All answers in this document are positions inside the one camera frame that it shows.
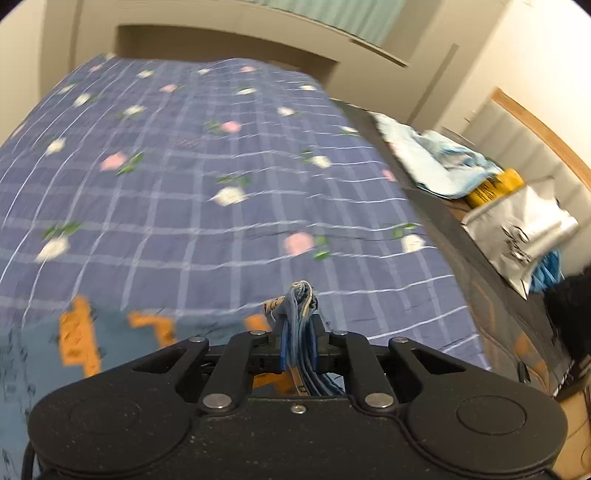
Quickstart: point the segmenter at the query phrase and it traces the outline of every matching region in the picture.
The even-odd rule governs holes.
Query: black bag
[[[544,303],[573,360],[591,355],[591,265],[546,290]]]

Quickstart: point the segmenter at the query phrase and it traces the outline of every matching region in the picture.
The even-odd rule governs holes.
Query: bed
[[[0,444],[49,391],[201,334],[297,280],[327,329],[404,335],[553,393],[570,359],[369,114],[246,59],[99,56],[0,149]]]

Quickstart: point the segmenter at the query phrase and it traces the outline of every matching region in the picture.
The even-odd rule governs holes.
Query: light blue cloth
[[[530,291],[541,292],[560,283],[560,251],[555,248],[549,252],[531,274]]]
[[[375,113],[378,129],[417,186],[437,196],[466,196],[484,180],[502,172],[495,163],[437,132],[419,135],[408,125]]]

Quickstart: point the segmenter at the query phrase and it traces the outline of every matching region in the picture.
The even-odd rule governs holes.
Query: blue cloth
[[[281,337],[281,366],[284,371],[287,367],[298,369],[302,386],[309,395],[342,395],[345,391],[342,385],[334,382],[333,377],[316,373],[318,355],[311,321],[315,313],[320,314],[318,300],[306,281],[295,282],[283,297],[283,302],[267,313],[271,325],[276,316],[285,316]]]
[[[466,196],[484,180],[502,172],[495,163],[436,133],[419,135],[408,125],[375,113],[378,128],[417,186],[437,196]]]
[[[560,283],[561,280],[560,250],[555,248],[538,263],[538,266],[532,273],[530,291],[544,291],[552,285]]]

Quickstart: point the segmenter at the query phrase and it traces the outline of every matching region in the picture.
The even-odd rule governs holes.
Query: curtain
[[[406,0],[248,0],[340,28],[381,46]]]

